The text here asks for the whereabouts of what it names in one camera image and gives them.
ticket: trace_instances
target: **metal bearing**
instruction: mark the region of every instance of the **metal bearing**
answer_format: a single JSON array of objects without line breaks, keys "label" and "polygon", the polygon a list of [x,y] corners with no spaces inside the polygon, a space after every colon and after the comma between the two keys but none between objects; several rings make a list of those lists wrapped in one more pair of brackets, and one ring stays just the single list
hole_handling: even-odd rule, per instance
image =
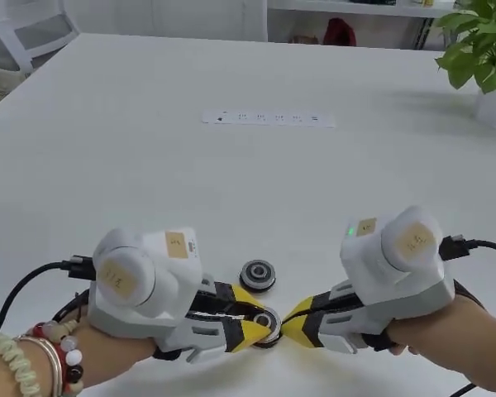
[{"label": "metal bearing", "polygon": [[264,313],[259,313],[254,317],[254,321],[260,325],[270,328],[270,335],[265,339],[254,343],[255,347],[270,349],[281,339],[281,318],[271,308],[265,308]]},{"label": "metal bearing", "polygon": [[242,266],[239,281],[250,292],[268,291],[275,283],[274,267],[267,261],[250,261]]}]

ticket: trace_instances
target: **beige sticker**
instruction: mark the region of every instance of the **beige sticker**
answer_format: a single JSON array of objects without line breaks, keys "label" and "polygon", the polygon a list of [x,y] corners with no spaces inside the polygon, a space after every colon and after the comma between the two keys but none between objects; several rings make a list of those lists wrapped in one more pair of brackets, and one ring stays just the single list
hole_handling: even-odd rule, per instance
[{"label": "beige sticker", "polygon": [[165,242],[169,258],[188,259],[188,249],[183,233],[165,232]]},{"label": "beige sticker", "polygon": [[112,260],[103,263],[101,271],[98,273],[98,280],[108,285],[124,299],[129,299],[138,285],[138,280],[134,275]]},{"label": "beige sticker", "polygon": [[374,232],[374,227],[377,224],[377,218],[363,219],[358,223],[358,227],[356,229],[356,236],[367,236]]},{"label": "beige sticker", "polygon": [[427,247],[435,244],[432,232],[422,223],[412,223],[395,242],[395,246],[406,261],[419,255]]}]

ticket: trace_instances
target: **white shelf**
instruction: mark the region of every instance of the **white shelf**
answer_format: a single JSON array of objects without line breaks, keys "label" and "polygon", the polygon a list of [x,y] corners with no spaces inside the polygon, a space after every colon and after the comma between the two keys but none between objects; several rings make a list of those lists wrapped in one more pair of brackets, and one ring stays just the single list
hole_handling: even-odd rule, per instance
[{"label": "white shelf", "polygon": [[381,6],[335,0],[268,0],[274,10],[296,10],[314,12],[342,12],[347,14],[391,15],[398,17],[439,18],[453,11],[452,3],[439,2],[433,7],[420,4],[397,4]]}]

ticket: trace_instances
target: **human arm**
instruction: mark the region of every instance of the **human arm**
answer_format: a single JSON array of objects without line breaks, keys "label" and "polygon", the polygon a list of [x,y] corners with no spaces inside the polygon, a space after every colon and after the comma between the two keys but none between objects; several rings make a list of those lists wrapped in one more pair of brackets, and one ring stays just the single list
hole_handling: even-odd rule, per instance
[{"label": "human arm", "polygon": [[496,318],[472,300],[458,296],[429,316],[394,321],[388,334],[401,346],[496,392]]},{"label": "human arm", "polygon": [[[152,340],[131,340],[109,337],[82,320],[75,330],[79,349],[83,353],[81,365],[84,368],[85,387],[98,385],[128,371],[138,361],[152,356],[155,344]],[[32,342],[19,342],[31,369],[37,374],[42,397],[50,397],[52,372],[45,352]],[[18,384],[12,372],[0,357],[0,397],[21,397]]]}]

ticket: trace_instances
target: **power outlet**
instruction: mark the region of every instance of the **power outlet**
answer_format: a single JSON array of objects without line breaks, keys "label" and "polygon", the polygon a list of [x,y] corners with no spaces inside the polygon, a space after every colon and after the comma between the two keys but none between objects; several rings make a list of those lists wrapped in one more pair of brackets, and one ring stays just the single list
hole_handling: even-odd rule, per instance
[{"label": "power outlet", "polygon": [[212,124],[255,124],[321,128],[334,128],[336,126],[332,115],[310,112],[206,111],[202,120]]}]

